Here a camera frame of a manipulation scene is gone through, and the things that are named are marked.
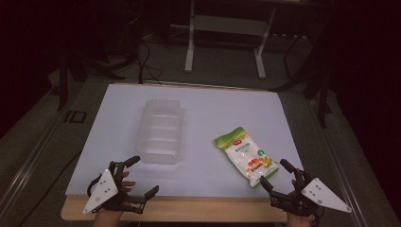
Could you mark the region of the green and white snack bag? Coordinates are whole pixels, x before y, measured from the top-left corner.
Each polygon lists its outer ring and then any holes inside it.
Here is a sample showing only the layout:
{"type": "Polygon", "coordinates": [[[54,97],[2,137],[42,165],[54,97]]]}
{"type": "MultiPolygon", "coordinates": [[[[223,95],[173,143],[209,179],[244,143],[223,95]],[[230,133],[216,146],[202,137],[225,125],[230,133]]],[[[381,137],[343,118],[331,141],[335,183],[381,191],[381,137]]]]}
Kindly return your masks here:
{"type": "Polygon", "coordinates": [[[249,180],[251,187],[257,186],[262,177],[268,179],[279,169],[242,127],[221,135],[215,140],[215,145],[226,153],[237,170],[249,180]]]}

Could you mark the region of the clear plastic container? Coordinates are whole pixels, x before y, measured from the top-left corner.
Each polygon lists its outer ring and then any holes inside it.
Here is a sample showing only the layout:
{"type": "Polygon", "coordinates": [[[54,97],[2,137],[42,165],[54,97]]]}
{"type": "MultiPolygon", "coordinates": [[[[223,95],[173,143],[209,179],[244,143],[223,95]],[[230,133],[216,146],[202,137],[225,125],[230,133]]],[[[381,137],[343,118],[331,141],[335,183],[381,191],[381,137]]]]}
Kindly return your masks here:
{"type": "Polygon", "coordinates": [[[135,151],[144,163],[175,165],[181,156],[183,109],[178,100],[146,102],[137,132],[135,151]]]}

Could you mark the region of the black metal stand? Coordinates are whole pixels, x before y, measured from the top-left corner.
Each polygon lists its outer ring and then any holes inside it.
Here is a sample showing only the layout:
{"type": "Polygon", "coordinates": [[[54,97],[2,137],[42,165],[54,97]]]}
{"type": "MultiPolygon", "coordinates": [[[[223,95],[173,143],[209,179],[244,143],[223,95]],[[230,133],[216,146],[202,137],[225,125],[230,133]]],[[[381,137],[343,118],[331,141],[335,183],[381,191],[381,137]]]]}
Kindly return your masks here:
{"type": "Polygon", "coordinates": [[[322,128],[326,128],[325,124],[325,113],[327,106],[327,96],[328,96],[328,87],[329,87],[330,76],[328,74],[324,74],[321,79],[321,90],[319,97],[319,107],[318,107],[318,120],[322,128]]]}
{"type": "Polygon", "coordinates": [[[61,111],[68,100],[67,62],[66,62],[66,57],[65,57],[64,53],[61,53],[61,55],[60,55],[59,64],[60,64],[60,73],[59,73],[59,79],[60,79],[59,97],[60,98],[59,98],[58,110],[61,111]]]}

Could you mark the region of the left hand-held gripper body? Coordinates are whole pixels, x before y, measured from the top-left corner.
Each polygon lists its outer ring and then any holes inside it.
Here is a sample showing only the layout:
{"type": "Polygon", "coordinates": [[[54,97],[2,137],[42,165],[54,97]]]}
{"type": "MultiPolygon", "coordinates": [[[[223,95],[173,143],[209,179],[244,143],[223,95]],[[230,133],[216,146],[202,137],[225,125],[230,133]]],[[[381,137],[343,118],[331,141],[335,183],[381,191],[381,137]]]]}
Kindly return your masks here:
{"type": "Polygon", "coordinates": [[[89,200],[82,210],[83,215],[96,213],[101,208],[109,211],[142,214],[145,202],[121,190],[124,162],[111,162],[104,172],[93,180],[87,188],[89,200]]]}

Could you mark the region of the white metal stand frame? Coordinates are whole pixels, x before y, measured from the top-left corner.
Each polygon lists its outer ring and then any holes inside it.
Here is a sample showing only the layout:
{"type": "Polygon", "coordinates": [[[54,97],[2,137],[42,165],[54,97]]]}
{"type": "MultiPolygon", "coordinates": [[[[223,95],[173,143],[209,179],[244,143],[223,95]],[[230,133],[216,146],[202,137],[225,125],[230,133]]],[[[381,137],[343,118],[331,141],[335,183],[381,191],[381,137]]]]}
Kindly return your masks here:
{"type": "Polygon", "coordinates": [[[212,31],[220,33],[241,34],[259,36],[261,38],[259,46],[253,51],[257,74],[260,79],[267,77],[265,66],[262,59],[262,53],[265,44],[270,35],[270,29],[277,11],[277,8],[272,8],[268,13],[267,21],[257,21],[249,19],[239,19],[230,17],[219,17],[211,15],[202,15],[195,12],[196,2],[190,1],[190,17],[189,17],[189,37],[184,71],[191,73],[193,69],[194,59],[194,35],[196,30],[212,31]]]}

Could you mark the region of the metal floor rail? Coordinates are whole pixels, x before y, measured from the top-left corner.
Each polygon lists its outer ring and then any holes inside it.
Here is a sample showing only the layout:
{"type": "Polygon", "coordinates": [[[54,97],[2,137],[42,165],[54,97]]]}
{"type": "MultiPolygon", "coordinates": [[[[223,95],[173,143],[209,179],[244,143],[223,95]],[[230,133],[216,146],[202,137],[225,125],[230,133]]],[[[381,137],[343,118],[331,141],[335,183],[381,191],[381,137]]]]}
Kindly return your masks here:
{"type": "Polygon", "coordinates": [[[76,157],[67,156],[66,151],[54,151],[59,158],[51,158],[47,150],[55,131],[69,115],[69,109],[55,111],[36,106],[0,139],[0,224],[8,218],[37,167],[39,178],[47,180],[40,185],[47,190],[46,196],[76,157]]]}
{"type": "Polygon", "coordinates": [[[318,127],[318,130],[320,134],[323,137],[323,141],[327,147],[327,152],[328,152],[328,158],[330,161],[330,164],[332,166],[334,175],[336,177],[336,181],[338,183],[338,186],[340,187],[340,191],[342,194],[342,197],[344,198],[345,203],[351,208],[351,219],[354,222],[355,227],[367,227],[367,222],[365,217],[363,216],[360,206],[357,202],[357,199],[355,197],[354,190],[352,189],[347,176],[341,166],[340,159],[337,155],[337,151],[333,145],[333,143],[330,141],[329,134],[321,126],[321,123],[318,119],[318,104],[314,100],[307,100],[306,106],[308,107],[315,124],[318,127]]]}

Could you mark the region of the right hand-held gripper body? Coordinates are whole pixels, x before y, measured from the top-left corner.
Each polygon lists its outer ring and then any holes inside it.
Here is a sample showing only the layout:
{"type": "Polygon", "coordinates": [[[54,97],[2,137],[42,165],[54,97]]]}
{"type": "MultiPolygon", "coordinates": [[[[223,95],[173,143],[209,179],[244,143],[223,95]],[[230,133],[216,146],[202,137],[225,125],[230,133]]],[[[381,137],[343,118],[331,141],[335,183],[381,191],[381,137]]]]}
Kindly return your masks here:
{"type": "Polygon", "coordinates": [[[301,217],[321,217],[325,208],[351,213],[352,208],[337,196],[319,178],[307,171],[291,170],[295,176],[292,194],[277,192],[269,184],[270,205],[301,217]]]}

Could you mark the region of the white table sheet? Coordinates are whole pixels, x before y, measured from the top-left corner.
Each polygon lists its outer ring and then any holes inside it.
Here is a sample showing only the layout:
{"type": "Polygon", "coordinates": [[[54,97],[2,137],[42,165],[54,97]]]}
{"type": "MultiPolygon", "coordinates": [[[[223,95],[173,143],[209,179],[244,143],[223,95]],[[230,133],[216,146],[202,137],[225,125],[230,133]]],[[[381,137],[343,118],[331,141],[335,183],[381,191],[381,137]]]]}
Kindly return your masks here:
{"type": "Polygon", "coordinates": [[[251,187],[214,144],[216,138],[237,127],[244,128],[273,161],[286,159],[296,167],[302,164],[282,102],[275,93],[112,84],[103,97],[67,195],[85,195],[89,183],[110,162],[133,156],[142,111],[150,99],[180,102],[184,113],[183,156],[176,165],[139,162],[130,167],[129,178],[136,182],[136,194],[158,186],[161,197],[266,197],[266,191],[251,187]]]}

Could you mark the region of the person's left hand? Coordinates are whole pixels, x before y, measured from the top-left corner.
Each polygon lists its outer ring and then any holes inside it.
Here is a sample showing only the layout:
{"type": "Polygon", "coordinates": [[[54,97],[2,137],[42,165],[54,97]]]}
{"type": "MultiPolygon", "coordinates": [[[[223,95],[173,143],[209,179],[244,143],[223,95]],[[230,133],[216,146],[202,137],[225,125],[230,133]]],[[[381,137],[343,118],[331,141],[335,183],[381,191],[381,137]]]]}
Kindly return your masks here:
{"type": "Polygon", "coordinates": [[[126,181],[126,178],[130,175],[129,171],[124,171],[122,173],[122,182],[121,182],[121,190],[123,192],[129,193],[132,191],[135,186],[134,181],[126,181]]]}

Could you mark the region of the person's right hand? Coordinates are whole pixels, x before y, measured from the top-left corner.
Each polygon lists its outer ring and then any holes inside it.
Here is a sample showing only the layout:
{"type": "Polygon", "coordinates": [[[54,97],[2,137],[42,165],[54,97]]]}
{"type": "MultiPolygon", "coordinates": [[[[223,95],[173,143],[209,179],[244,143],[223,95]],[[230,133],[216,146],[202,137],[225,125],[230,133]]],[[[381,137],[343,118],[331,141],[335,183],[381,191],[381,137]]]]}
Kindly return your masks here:
{"type": "Polygon", "coordinates": [[[313,215],[302,217],[291,213],[287,213],[287,218],[287,227],[311,227],[312,222],[315,220],[313,215]]]}

